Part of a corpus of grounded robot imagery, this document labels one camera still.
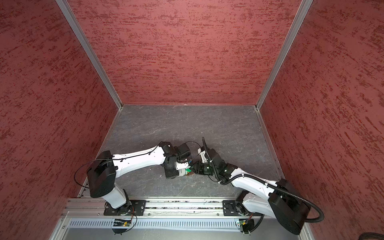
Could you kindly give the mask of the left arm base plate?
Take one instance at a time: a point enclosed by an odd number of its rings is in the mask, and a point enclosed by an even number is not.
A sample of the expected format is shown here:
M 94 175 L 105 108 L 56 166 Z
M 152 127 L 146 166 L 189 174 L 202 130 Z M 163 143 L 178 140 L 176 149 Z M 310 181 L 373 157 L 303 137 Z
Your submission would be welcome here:
M 106 202 L 104 216 L 142 216 L 146 208 L 146 200 L 131 200 L 129 203 L 114 209 Z

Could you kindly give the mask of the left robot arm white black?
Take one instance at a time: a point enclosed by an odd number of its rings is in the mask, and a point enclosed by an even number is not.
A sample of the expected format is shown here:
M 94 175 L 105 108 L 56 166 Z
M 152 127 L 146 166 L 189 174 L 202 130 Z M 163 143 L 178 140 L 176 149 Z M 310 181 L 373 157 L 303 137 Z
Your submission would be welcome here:
M 150 166 L 162 166 L 167 179 L 179 177 L 188 168 L 191 150 L 187 144 L 174 147 L 170 142 L 160 142 L 155 147 L 129 154 L 102 152 L 87 169 L 91 198 L 105 200 L 113 209 L 129 206 L 125 190 L 116 179 L 130 172 Z

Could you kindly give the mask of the white bottle green cap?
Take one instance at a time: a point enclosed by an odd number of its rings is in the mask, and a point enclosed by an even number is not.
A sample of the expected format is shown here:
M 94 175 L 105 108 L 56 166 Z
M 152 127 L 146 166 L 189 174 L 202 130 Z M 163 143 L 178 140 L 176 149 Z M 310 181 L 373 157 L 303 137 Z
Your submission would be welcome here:
M 183 176 L 192 175 L 193 171 L 190 168 L 184 168 L 184 169 L 179 169 L 178 173 L 179 173 L 179 177 L 183 177 Z

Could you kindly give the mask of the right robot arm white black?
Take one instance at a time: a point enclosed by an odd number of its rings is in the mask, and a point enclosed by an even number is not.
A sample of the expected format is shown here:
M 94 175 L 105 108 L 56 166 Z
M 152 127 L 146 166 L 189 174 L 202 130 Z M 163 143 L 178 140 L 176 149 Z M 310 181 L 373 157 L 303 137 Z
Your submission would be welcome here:
M 225 163 L 214 149 L 201 147 L 198 154 L 198 161 L 191 166 L 195 174 L 212 176 L 222 186 L 243 189 L 235 200 L 240 214 L 258 213 L 273 217 L 290 233 L 301 233 L 311 205 L 285 179 L 276 182 L 251 175 Z

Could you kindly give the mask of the aluminium frame rail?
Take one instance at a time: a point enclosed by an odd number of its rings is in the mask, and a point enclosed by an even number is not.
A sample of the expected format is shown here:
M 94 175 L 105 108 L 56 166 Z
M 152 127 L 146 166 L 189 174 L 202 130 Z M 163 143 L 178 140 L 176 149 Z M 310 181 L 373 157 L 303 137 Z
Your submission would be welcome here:
M 146 200 L 146 208 L 138 218 L 241 218 L 242 216 L 224 216 L 224 200 L 235 198 L 141 198 L 131 200 Z M 132 216 L 104 216 L 105 201 L 93 198 L 68 199 L 61 217 L 68 218 L 100 218 L 100 219 L 129 219 Z

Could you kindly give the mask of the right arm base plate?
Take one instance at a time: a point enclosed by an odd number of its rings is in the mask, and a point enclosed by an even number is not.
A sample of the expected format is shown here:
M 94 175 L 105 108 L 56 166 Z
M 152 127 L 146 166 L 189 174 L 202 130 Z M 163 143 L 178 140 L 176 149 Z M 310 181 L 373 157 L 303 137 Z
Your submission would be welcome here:
M 224 200 L 222 204 L 223 204 L 224 216 L 248 216 L 249 215 L 249 211 L 240 202 L 232 201 L 232 200 Z

